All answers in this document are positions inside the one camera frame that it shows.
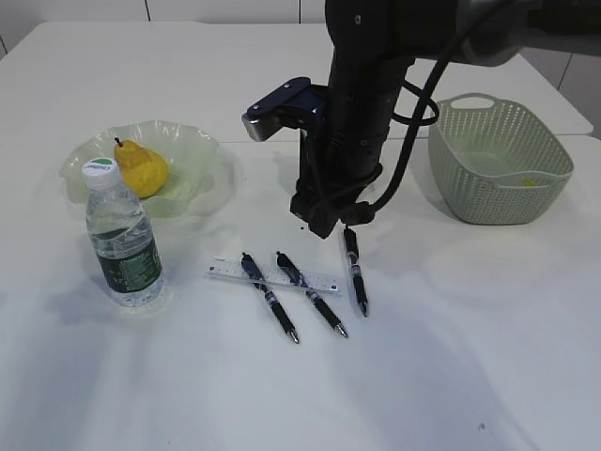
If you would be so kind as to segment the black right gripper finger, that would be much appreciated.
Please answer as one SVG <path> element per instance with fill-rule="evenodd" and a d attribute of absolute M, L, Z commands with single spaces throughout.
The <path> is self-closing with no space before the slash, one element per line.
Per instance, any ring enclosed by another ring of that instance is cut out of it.
<path fill-rule="evenodd" d="M 345 226 L 359 226 L 371 223 L 376 209 L 367 201 L 345 201 L 340 205 L 340 222 Z"/>
<path fill-rule="evenodd" d="M 306 218 L 310 231 L 321 239 L 327 239 L 330 236 L 338 221 L 337 215 L 324 207 L 310 210 Z"/>

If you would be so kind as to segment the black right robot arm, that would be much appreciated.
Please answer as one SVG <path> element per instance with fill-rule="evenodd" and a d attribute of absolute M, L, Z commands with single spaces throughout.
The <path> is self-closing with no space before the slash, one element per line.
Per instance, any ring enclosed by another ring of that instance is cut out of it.
<path fill-rule="evenodd" d="M 600 52 L 596 1 L 330 1 L 333 45 L 325 86 L 300 80 L 300 176 L 291 212 L 320 238 L 335 225 L 371 222 L 394 196 L 408 166 L 427 102 L 449 64 L 495 67 L 519 49 Z M 434 67 L 409 118 L 384 193 L 360 194 L 381 172 L 380 154 L 408 68 Z"/>

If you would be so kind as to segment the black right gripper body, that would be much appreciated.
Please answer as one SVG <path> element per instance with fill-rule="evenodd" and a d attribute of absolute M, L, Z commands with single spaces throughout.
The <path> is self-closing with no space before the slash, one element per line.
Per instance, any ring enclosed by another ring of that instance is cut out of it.
<path fill-rule="evenodd" d="M 411 56 L 402 55 L 365 64 L 340 55 L 332 59 L 324 121 L 316 138 L 305 140 L 305 174 L 290 205 L 305 223 L 308 212 L 318 207 L 334 212 L 340 222 L 340 205 L 357 201 L 379 177 L 382 146 L 412 64 Z"/>

